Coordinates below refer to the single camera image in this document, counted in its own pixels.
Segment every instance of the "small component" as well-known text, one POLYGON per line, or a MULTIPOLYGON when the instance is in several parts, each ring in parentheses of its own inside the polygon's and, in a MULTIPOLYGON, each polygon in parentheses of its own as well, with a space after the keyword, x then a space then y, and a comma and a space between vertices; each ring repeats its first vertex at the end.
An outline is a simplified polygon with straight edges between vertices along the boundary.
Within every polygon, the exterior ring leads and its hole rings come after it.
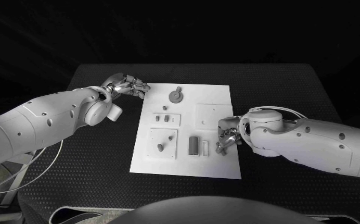
POLYGON ((209 156, 209 144, 208 141, 204 141, 204 157, 209 156))
POLYGON ((199 155, 199 138, 197 136, 189 138, 189 155, 199 155))
POLYGON ((172 103, 179 103, 184 100, 185 96, 182 93, 182 88, 178 87, 176 91, 173 91, 169 95, 169 100, 172 103))
POLYGON ((162 144, 159 144, 159 145, 158 145, 158 149, 159 149, 159 151, 161 151, 161 152, 163 152, 165 147, 163 147, 163 145, 162 145, 162 144))

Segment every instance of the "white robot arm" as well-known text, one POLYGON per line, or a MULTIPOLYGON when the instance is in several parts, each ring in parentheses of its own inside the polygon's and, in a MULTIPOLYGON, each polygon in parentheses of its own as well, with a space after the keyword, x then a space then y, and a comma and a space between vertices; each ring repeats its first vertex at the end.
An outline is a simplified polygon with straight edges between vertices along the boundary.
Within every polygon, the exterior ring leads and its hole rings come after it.
POLYGON ((119 119, 122 108, 113 100, 122 94, 145 98, 149 85, 123 73, 103 86, 91 86, 38 97, 0 115, 0 163, 19 154, 53 146, 86 125, 106 117, 119 119))
POLYGON ((218 153, 245 141, 254 153, 276 157, 322 171, 360 176, 360 129, 302 118, 283 119, 276 110, 256 108, 240 117, 220 121, 218 153))

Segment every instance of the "table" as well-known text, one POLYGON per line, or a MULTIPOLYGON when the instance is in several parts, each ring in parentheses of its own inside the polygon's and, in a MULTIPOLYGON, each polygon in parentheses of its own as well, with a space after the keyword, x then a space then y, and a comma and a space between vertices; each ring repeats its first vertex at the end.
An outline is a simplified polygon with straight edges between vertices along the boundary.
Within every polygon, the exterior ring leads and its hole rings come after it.
MULTIPOLYGON (((68 90, 101 85, 123 72, 153 83, 221 84, 231 87, 234 114, 256 106, 283 106, 309 118, 342 123, 316 72, 307 64, 104 64, 81 65, 68 90)), ((130 173, 142 99, 122 96, 125 113, 78 129, 50 172, 19 193, 29 224, 48 223, 61 206, 135 209, 195 195, 243 197, 306 215, 349 215, 360 220, 360 178, 341 176, 267 158, 238 146, 243 180, 130 173)), ((28 170, 25 183, 48 167, 60 145, 28 170)))

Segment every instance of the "black tablecloth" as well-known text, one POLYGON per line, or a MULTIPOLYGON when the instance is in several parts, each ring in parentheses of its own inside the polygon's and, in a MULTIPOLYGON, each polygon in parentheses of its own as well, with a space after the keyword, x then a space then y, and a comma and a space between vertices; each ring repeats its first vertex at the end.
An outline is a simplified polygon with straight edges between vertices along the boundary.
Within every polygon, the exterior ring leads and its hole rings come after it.
MULTIPOLYGON (((231 86, 234 114, 256 106, 283 106, 309 118, 339 122, 341 117, 310 65, 305 64, 107 64, 81 65, 68 90, 101 85, 125 72, 150 83, 231 86)), ((21 190, 29 223, 47 223, 61 206, 137 208, 165 199, 192 195, 244 197, 307 215, 349 215, 360 219, 360 178, 322 172, 267 158, 238 146, 243 180, 130 173, 143 101, 122 96, 125 113, 83 127, 64 143, 50 172, 21 190)), ((31 166, 25 182, 48 167, 60 144, 31 166)))

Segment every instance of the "dark wall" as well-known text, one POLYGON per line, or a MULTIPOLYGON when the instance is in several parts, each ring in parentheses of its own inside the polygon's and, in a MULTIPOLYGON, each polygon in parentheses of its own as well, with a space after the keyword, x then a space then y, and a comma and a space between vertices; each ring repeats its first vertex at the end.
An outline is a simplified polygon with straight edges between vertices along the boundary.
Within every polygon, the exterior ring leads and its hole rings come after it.
POLYGON ((9 92, 2 112, 65 90, 83 63, 309 63, 341 116, 351 120, 360 113, 359 4, 4 0, 0 77, 9 92))

